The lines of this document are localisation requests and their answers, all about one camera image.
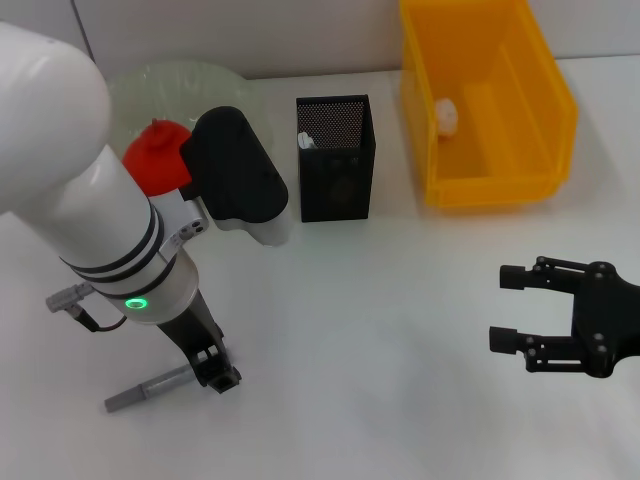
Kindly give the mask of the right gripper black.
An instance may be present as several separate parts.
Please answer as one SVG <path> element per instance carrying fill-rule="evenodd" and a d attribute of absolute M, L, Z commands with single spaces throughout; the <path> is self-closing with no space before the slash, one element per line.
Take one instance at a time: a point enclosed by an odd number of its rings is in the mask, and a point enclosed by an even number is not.
<path fill-rule="evenodd" d="M 570 336 L 489 328 L 490 351 L 521 352 L 527 372 L 608 378 L 617 363 L 639 355 L 639 287 L 622 279 L 612 264 L 596 261 L 587 265 L 538 256 L 530 270 L 502 265 L 499 283 L 502 289 L 575 293 L 572 334 L 581 345 Z"/>

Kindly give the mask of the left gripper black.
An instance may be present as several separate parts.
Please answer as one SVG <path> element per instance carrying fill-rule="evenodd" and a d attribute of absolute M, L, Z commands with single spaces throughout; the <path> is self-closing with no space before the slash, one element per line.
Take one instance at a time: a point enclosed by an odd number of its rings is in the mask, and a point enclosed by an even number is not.
<path fill-rule="evenodd" d="M 200 291 L 196 292 L 180 315 L 159 324 L 158 328 L 192 363 L 196 380 L 201 386 L 222 394 L 240 384 L 242 376 L 231 362 L 224 347 L 221 329 Z"/>

